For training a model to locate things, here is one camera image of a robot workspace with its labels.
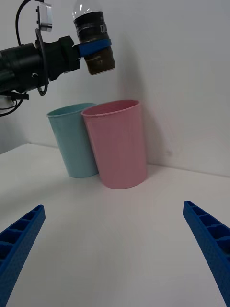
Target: plastic bottle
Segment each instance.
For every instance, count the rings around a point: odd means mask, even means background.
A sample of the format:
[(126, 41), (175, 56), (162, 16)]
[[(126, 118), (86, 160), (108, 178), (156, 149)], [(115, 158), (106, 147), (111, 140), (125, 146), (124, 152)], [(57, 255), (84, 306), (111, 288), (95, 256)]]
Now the plastic bottle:
[[(109, 39), (104, 14), (97, 0), (76, 1), (73, 19), (80, 43)], [(111, 47), (86, 56), (85, 61), (91, 75), (115, 68)]]

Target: light blue plastic cup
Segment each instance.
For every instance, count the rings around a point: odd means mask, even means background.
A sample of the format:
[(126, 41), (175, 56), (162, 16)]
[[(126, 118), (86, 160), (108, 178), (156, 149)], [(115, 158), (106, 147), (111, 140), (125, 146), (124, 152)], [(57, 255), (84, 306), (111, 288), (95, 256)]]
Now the light blue plastic cup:
[(84, 178), (98, 173), (81, 112), (95, 104), (62, 107), (47, 114), (70, 177)]

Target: pink cup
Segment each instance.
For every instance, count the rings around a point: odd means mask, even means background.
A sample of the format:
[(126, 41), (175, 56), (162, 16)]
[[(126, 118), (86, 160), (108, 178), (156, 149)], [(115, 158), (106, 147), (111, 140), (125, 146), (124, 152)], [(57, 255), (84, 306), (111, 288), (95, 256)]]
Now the pink cup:
[(127, 189), (143, 182), (146, 154), (140, 102), (108, 102), (82, 115), (104, 185)]

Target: dark bottle label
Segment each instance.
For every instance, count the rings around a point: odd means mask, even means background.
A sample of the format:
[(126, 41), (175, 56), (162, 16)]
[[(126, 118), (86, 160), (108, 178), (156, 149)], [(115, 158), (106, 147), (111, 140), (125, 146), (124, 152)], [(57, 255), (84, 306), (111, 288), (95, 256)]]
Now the dark bottle label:
[(103, 12), (82, 15), (74, 20), (80, 43), (109, 39)]

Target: white tabletop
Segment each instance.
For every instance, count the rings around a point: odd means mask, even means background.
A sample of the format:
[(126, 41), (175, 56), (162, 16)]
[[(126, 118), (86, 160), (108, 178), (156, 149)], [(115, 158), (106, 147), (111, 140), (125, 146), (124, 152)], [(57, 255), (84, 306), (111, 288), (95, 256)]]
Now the white tabletop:
[(149, 166), (112, 190), (69, 178), (58, 149), (0, 156), (0, 231), (39, 204), (46, 221), (7, 307), (223, 307), (183, 215), (191, 200), (230, 225), (230, 178)]

